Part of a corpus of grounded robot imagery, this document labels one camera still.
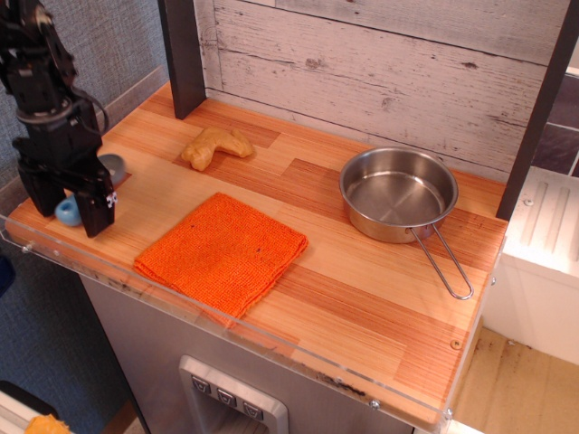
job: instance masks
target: black frame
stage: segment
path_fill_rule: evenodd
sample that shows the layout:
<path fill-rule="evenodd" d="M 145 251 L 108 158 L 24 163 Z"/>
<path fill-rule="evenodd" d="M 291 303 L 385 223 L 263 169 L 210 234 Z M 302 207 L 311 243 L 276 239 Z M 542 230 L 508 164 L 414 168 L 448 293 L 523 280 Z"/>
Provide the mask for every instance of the black frame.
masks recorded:
<path fill-rule="evenodd" d="M 192 0 L 157 0 L 175 102 L 175 115 L 185 118 L 205 99 L 201 46 Z M 570 0 L 551 61 L 531 113 L 527 130 L 507 181 L 497 217 L 510 220 L 536 147 L 579 37 L 579 0 Z"/>
<path fill-rule="evenodd" d="M 158 0 L 175 116 L 184 119 L 207 97 L 193 0 Z"/>

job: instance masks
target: pot rim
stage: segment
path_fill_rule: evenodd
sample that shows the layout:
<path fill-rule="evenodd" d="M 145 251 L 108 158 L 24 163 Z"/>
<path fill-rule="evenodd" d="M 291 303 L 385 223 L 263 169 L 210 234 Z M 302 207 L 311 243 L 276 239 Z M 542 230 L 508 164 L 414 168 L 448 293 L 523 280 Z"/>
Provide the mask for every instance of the pot rim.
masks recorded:
<path fill-rule="evenodd" d="M 453 187 L 452 198 L 451 198 L 450 202 L 448 203 L 448 205 L 446 205 L 445 209 L 437 217 L 430 219 L 429 221 L 426 221 L 426 222 L 421 222 L 421 224 L 417 224 L 414 226 L 397 224 L 397 223 L 389 223 L 389 222 L 383 222 L 383 221 L 377 220 L 373 217 L 370 217 L 370 216 L 364 214 L 363 212 L 360 212 L 352 204 L 352 202 L 350 201 L 350 199 L 346 193 L 346 186 L 345 186 L 345 180 L 344 180 L 345 173 L 348 171 L 348 169 L 352 165 L 356 164 L 358 160 L 360 160 L 362 158 L 366 158 L 370 155 L 382 154 L 384 152 L 401 152 L 401 153 L 413 154 L 413 155 L 420 156 L 422 158 L 426 158 L 426 159 L 434 162 L 449 177 L 449 179 L 451 180 L 452 187 Z M 353 156 L 352 158 L 350 158 L 346 162 L 344 167 L 342 167 L 342 170 L 340 172 L 340 178 L 339 178 L 339 186 L 340 186 L 340 192 L 342 193 L 342 198 L 344 199 L 344 201 L 346 202 L 346 204 L 348 205 L 350 210 L 356 212 L 358 215 L 360 215 L 361 217 L 364 217 L 365 219 L 369 220 L 370 222 L 373 222 L 373 223 L 379 224 L 379 225 L 383 225 L 384 227 L 392 227 L 392 228 L 422 228 L 422 227 L 428 226 L 429 224 L 435 224 L 437 222 L 441 222 L 454 209 L 454 206 L 456 205 L 456 202 L 458 201 L 458 198 L 459 198 L 459 186 L 456 182 L 456 178 L 452 174 L 451 170 L 442 161 L 440 161 L 440 159 L 438 157 L 435 157 L 435 156 L 433 156 L 429 153 L 426 153 L 422 150 L 419 151 L 416 149 L 399 147 L 399 146 L 380 146 L 380 147 L 376 147 L 373 149 L 368 149 L 364 152 L 361 152 L 361 153 Z"/>

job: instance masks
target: control panel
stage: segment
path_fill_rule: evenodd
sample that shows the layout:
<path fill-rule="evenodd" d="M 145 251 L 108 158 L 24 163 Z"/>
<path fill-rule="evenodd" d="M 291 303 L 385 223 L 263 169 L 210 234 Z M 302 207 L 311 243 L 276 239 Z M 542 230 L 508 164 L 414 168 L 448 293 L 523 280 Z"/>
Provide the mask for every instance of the control panel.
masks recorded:
<path fill-rule="evenodd" d="M 203 427 L 232 420 L 227 412 L 234 410 L 264 425 L 270 434 L 289 433 L 288 409 L 279 400 L 189 355 L 181 357 L 179 371 L 194 420 Z"/>

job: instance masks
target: button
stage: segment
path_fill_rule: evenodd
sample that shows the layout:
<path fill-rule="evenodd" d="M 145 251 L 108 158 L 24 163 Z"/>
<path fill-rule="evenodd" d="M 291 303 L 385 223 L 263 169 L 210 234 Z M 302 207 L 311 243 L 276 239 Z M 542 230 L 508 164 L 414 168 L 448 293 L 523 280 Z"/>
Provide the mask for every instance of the button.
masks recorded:
<path fill-rule="evenodd" d="M 195 386 L 198 391 L 207 393 L 208 395 L 211 394 L 211 385 L 208 382 L 205 382 L 193 375 L 191 375 L 191 379 L 193 380 L 193 386 Z"/>
<path fill-rule="evenodd" d="M 227 404 L 230 407 L 237 407 L 235 396 L 231 395 L 229 392 L 226 392 L 223 389 L 217 389 L 217 396 L 219 397 L 219 401 L 223 404 Z"/>
<path fill-rule="evenodd" d="M 255 407 L 253 404 L 249 402 L 243 403 L 243 409 L 245 410 L 245 414 L 247 414 L 250 418 L 254 418 L 256 420 L 263 420 L 263 411 L 259 407 Z"/>

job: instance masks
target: toy ginger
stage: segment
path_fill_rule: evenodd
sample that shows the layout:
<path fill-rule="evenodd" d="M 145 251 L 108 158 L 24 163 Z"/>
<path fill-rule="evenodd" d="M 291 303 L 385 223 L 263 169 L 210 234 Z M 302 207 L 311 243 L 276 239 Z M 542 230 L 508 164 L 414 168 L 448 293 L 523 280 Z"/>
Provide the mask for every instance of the toy ginger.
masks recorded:
<path fill-rule="evenodd" d="M 185 147 L 181 158 L 191 163 L 193 169 L 203 172 L 211 163 L 215 151 L 246 157 L 253 153 L 253 146 L 238 129 L 234 128 L 228 133 L 218 127 L 209 127 Z"/>

